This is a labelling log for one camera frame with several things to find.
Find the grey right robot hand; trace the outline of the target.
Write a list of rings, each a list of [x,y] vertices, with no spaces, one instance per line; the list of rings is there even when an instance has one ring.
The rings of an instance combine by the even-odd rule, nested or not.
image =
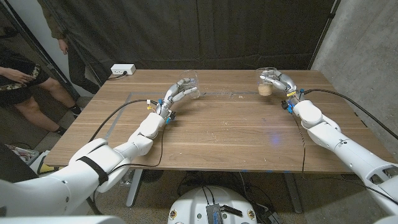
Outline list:
[[[283,109],[293,108],[297,103],[305,100],[303,91],[299,91],[294,81],[286,74],[274,67],[259,68],[258,91],[262,96],[269,96],[273,89],[283,91],[287,99],[282,101]]]

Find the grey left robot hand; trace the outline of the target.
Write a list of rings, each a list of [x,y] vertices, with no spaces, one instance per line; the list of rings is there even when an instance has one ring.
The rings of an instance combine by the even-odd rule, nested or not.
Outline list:
[[[172,105],[180,101],[184,96],[189,96],[191,99],[196,99],[200,96],[198,78],[183,78],[173,84],[167,90],[162,102],[156,107],[156,113],[166,118]]]

